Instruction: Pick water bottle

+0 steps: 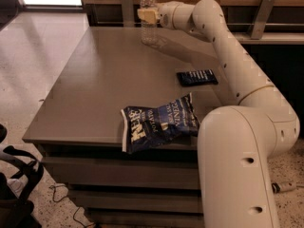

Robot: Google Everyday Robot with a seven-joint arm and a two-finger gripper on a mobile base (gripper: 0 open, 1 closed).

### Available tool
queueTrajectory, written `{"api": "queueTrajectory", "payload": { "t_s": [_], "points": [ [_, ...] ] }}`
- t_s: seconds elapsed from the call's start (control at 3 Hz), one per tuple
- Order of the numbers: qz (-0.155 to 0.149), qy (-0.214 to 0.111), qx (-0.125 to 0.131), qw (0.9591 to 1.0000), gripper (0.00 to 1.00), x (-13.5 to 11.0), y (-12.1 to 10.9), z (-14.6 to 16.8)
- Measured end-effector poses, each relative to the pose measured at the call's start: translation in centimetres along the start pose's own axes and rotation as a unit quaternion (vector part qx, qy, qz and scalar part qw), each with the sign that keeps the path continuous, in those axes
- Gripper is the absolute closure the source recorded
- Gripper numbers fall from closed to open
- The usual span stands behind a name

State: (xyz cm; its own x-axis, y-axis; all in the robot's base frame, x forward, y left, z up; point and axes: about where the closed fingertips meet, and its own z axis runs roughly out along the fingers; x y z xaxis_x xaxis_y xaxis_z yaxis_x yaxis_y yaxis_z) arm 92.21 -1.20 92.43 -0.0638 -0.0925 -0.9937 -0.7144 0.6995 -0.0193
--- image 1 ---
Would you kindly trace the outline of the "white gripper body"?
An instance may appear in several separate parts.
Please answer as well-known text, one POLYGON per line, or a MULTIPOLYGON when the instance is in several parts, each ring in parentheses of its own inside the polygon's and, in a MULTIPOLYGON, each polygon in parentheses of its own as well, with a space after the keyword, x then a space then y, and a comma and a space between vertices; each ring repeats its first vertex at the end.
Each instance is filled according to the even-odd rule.
POLYGON ((165 29, 192 29, 194 5, 171 1, 159 4, 160 24, 165 29))

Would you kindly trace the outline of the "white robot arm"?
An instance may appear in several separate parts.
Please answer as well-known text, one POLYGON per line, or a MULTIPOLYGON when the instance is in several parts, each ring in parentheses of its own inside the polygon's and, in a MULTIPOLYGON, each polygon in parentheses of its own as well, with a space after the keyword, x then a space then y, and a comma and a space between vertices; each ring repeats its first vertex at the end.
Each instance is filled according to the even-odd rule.
POLYGON ((280 228, 268 160, 291 149, 299 119, 274 83, 228 29, 220 5, 200 0, 139 9, 149 24, 200 33, 209 41, 235 97, 212 110, 198 136, 205 228, 280 228))

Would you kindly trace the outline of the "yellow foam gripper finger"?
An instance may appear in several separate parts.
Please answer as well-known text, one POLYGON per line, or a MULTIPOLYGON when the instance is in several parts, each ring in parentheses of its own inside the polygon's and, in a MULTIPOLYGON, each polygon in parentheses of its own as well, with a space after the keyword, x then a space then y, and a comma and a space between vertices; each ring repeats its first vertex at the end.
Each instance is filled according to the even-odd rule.
POLYGON ((137 9, 137 14, 142 22, 155 25, 159 21, 159 12, 155 8, 137 9))

